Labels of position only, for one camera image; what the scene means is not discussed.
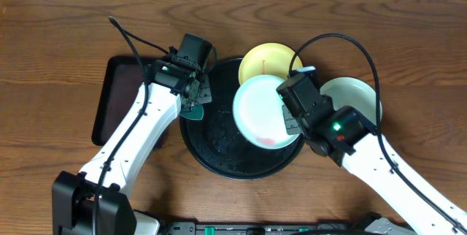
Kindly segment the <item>yellow plate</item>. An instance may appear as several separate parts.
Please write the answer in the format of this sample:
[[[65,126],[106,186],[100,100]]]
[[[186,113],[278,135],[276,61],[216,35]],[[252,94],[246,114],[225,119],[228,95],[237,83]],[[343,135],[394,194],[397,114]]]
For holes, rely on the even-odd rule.
[[[241,60],[239,84],[242,85],[248,79],[263,74],[286,80],[294,55],[295,51],[279,43],[265,43],[254,47]]]

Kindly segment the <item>green yellow sponge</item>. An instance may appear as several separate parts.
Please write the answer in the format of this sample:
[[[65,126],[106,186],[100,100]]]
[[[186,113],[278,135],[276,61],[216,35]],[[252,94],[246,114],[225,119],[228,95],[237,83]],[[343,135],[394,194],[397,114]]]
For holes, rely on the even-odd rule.
[[[202,120],[204,118],[204,108],[198,106],[186,106],[180,111],[180,116],[187,120]]]

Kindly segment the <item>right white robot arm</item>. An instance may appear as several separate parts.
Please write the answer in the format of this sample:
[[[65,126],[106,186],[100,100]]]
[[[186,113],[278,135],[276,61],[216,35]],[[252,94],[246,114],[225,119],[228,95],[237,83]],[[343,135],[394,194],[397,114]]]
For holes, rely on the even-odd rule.
[[[375,190],[417,234],[465,234],[466,212],[421,177],[380,131],[379,102],[327,95],[282,96],[313,152],[329,157]]]

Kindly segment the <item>light green plate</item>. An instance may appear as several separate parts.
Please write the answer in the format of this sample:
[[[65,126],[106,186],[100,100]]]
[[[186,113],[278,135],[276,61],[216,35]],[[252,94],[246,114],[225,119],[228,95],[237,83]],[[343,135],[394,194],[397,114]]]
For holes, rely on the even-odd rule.
[[[326,82],[320,88],[322,95],[330,96],[333,108],[350,106],[355,108],[374,125],[376,119],[375,90],[362,80],[352,77],[339,77]]]
[[[262,74],[244,82],[233,99],[233,118],[241,135],[257,147],[277,150],[292,144],[297,134],[286,130],[283,101],[277,88],[284,80]]]

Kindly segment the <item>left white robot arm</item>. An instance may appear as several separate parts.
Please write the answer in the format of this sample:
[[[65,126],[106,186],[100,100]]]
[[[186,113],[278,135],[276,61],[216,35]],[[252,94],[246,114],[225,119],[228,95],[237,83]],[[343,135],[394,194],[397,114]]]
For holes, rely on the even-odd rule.
[[[129,198],[156,142],[187,107],[211,97],[209,55],[169,54],[142,67],[127,115],[77,174],[62,171],[52,186],[54,234],[157,234],[160,221],[134,210]]]

